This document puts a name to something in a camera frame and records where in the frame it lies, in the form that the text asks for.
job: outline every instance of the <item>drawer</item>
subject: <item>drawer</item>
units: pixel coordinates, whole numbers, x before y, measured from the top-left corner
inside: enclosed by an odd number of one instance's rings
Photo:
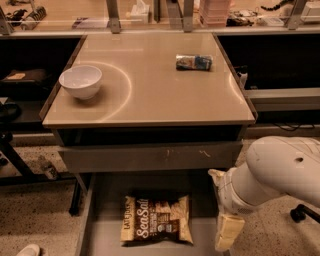
[[[241,141],[61,147],[72,173],[231,168]]]
[[[91,179],[76,256],[222,256],[214,250],[217,202],[207,170],[97,173]],[[190,196],[193,245],[161,241],[120,242],[125,196],[137,191]]]

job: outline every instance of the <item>white shoe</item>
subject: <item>white shoe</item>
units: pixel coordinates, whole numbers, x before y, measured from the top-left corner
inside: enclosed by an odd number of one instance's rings
[[[29,244],[24,247],[16,256],[40,256],[40,247],[37,244]]]

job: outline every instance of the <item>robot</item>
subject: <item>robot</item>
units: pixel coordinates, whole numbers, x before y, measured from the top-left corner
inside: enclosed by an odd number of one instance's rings
[[[320,207],[320,142],[315,139],[263,137],[249,147],[241,166],[209,174],[219,205],[217,251],[230,249],[244,226],[243,216],[269,200],[290,195]]]

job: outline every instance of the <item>white bowl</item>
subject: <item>white bowl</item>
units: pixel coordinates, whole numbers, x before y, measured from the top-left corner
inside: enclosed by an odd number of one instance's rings
[[[89,65],[75,66],[64,71],[59,82],[73,97],[86,100],[99,91],[102,72],[99,68]]]

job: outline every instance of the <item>concrete floor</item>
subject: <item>concrete floor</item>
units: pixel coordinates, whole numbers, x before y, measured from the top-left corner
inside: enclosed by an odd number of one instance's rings
[[[244,141],[237,165],[243,162],[251,142]],[[59,171],[66,171],[56,146],[16,145],[15,149],[35,172],[39,171],[36,160],[39,154],[54,162]],[[15,171],[0,169],[1,174],[4,172],[16,175]],[[0,187],[0,255],[15,256],[29,243],[38,244],[43,256],[74,255],[81,219],[85,216],[81,210],[76,217],[68,213],[73,188],[74,181]],[[246,217],[233,255],[320,255],[319,224],[309,217],[299,224],[291,220],[290,210],[299,203],[300,200],[285,196]]]

